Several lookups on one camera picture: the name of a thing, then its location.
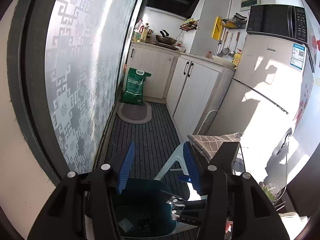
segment microwave control panel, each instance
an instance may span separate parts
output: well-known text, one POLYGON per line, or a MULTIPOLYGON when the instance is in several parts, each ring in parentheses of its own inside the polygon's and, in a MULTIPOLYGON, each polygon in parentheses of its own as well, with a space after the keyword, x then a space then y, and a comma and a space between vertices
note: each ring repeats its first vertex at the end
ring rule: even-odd
POLYGON ((308 42, 307 19, 304 8, 295 7, 296 13, 296 39, 308 42))

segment electrical box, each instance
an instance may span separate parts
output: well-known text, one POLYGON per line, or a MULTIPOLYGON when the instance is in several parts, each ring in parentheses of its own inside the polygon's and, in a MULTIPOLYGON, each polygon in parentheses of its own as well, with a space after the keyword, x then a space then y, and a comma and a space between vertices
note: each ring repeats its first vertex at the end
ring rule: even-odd
POLYGON ((250 10, 252 5, 260 4, 260 0, 241 0, 240 11, 250 10))

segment floor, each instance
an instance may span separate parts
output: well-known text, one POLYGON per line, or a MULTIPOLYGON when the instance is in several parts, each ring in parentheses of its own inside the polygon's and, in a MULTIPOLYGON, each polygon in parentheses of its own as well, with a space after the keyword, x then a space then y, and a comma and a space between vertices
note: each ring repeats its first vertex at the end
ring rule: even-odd
MULTIPOLYGON (((132 178, 153 179, 180 144, 166 105, 149 103, 152 107, 152 119, 145 124, 127 123, 116 116, 108 145, 105 163, 108 163, 114 153, 121 152, 129 140, 135 142, 135 160, 130 171, 132 178)), ((180 166, 175 163, 172 168, 180 166)), ((187 184, 178 180, 177 172, 167 173, 162 181, 173 194, 189 198, 187 184)), ((196 240, 197 231, 198 228, 195 228, 173 236, 152 239, 196 240)))

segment trash bin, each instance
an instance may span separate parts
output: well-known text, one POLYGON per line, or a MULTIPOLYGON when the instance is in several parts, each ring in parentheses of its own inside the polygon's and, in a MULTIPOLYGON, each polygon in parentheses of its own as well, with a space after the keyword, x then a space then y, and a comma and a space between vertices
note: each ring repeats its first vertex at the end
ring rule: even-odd
POLYGON ((128 178, 122 193, 112 196, 122 237, 161 237, 175 229, 177 222, 171 218, 172 205, 161 198, 161 190, 171 192, 159 180, 128 178))

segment folded cloth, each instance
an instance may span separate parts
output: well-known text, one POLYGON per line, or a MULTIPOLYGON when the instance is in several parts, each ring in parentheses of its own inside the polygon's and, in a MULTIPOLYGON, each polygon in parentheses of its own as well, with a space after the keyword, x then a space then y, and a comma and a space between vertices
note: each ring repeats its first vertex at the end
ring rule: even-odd
POLYGON ((211 160, 216 154, 223 142, 239 142, 243 132, 236 132, 222 136, 208 136, 208 135, 188 135, 191 144, 196 144, 204 155, 211 160))

